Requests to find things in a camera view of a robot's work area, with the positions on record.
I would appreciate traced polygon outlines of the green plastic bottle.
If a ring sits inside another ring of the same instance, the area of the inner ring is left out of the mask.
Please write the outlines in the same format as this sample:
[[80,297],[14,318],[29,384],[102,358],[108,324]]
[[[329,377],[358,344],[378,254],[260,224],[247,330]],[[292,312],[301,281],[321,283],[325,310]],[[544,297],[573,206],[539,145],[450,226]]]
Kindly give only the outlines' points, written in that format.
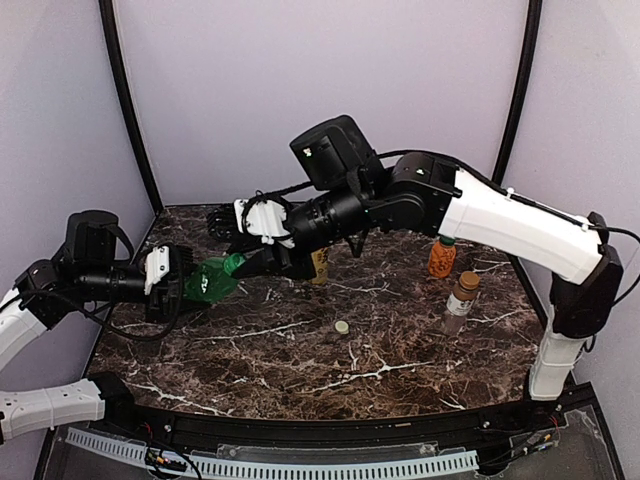
[[211,257],[199,264],[185,281],[183,298],[215,304],[233,293],[239,281],[224,272],[225,257]]

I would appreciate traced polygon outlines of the yellow tea bottle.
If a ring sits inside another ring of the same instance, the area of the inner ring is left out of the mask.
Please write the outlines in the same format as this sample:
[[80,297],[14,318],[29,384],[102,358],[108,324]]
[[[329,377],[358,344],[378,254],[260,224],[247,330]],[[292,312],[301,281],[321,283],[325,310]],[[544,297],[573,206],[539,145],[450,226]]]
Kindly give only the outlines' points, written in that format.
[[328,281],[329,248],[321,248],[312,253],[315,276],[310,280],[313,285],[324,285]]

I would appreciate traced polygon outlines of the pale green bottle cap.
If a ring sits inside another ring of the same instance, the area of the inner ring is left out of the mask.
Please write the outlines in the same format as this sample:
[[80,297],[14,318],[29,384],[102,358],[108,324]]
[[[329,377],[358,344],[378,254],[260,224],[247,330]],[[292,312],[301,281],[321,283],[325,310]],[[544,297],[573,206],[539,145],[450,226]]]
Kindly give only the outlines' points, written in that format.
[[341,334],[341,335],[346,335],[349,333],[349,324],[346,321],[337,321],[334,324],[335,330]]

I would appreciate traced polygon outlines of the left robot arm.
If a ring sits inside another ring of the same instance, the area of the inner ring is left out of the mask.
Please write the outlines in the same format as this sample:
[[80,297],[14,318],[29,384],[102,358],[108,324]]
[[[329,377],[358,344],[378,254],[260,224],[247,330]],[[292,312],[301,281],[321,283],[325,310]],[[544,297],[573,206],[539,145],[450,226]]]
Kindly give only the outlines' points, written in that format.
[[[7,366],[27,345],[74,312],[125,339],[161,340],[181,314],[198,306],[184,297],[187,278],[195,269],[189,247],[168,243],[136,256],[116,214],[74,213],[54,256],[32,263],[1,301],[1,364]],[[164,328],[155,334],[134,335],[102,318],[103,310],[122,303],[142,305],[145,314],[164,323]],[[56,387],[4,391],[1,440],[123,417],[133,403],[131,391],[111,372]]]

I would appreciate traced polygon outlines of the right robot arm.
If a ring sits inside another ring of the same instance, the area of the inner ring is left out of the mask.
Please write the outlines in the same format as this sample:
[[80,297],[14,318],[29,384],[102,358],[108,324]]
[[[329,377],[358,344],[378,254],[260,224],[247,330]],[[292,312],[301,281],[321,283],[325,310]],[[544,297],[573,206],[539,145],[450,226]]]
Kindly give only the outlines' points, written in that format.
[[444,154],[399,151],[387,167],[345,114],[308,129],[290,147],[315,198],[294,205],[285,190],[258,193],[207,217],[214,238],[246,255],[237,277],[311,279],[315,251],[342,240],[359,255],[375,229],[467,240],[531,261],[552,274],[553,314],[527,392],[534,401],[560,396],[582,345],[621,298],[623,265],[601,215],[537,203]]

